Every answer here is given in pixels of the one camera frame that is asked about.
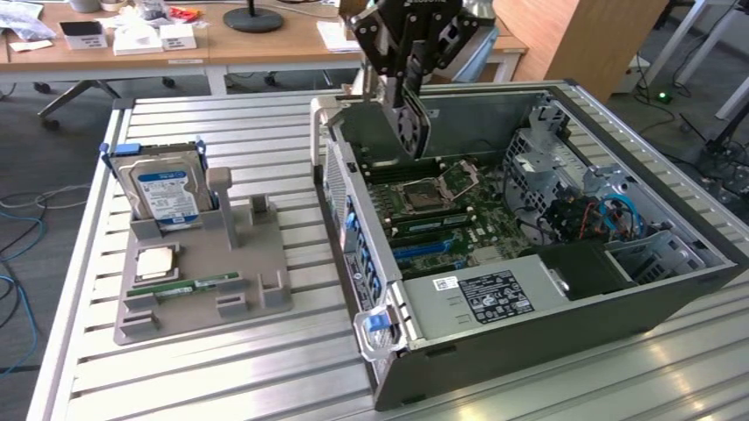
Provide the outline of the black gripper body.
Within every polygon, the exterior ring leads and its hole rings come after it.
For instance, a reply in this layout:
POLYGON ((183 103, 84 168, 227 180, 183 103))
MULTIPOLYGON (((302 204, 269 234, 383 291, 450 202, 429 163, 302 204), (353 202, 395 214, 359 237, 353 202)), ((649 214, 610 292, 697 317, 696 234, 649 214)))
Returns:
POLYGON ((410 33, 417 40, 427 39, 431 23, 441 30, 462 10, 459 0, 383 0, 375 2, 379 17, 391 38, 399 42, 410 33))

